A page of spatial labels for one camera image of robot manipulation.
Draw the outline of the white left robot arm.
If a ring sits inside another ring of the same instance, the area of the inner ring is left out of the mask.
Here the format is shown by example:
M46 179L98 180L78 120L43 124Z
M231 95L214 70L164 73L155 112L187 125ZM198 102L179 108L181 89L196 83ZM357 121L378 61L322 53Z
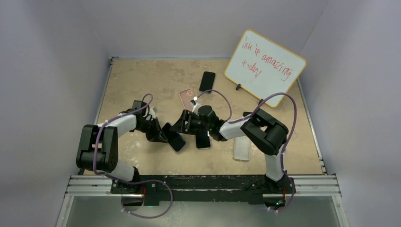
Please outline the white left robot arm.
M144 101L135 100L131 109L113 119L98 125L85 125L78 145L77 167L121 181L128 193L138 192L141 187L139 171L119 159L118 138L128 132L140 131L150 142L168 142L155 112L148 106Z

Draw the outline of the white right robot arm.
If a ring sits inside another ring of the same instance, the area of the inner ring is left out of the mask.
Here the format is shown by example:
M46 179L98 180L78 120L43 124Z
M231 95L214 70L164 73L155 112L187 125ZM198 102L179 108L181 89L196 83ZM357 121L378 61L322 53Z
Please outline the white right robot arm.
M219 119L211 106L204 105L196 112L183 110L171 130L190 135L205 132L216 141L246 136L264 154L266 188L270 192L278 192L283 188L285 171L281 153L289 130L263 109L256 108L253 112L244 112L241 119L230 122Z

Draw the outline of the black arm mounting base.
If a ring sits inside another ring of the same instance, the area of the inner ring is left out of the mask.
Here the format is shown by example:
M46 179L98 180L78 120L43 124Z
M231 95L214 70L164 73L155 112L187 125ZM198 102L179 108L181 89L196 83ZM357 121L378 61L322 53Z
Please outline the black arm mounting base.
M161 201L246 202L280 210L296 192L293 178L273 181L265 175L140 175L130 183L113 180L112 194L137 195L146 206Z

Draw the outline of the black phone with white reflection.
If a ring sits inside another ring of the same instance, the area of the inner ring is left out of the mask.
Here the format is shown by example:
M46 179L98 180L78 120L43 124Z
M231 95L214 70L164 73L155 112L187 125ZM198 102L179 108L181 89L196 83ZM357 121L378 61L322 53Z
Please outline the black phone with white reflection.
M211 140L208 131L198 131L195 133L196 149L210 149Z

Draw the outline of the pink phone case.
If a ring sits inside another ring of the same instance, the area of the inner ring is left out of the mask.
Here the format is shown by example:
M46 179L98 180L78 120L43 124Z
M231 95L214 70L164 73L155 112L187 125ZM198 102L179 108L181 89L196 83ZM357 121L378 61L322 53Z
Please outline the pink phone case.
M193 105L191 101L195 97L194 92L191 89L186 89L179 92L179 97L184 106L184 109L192 112Z

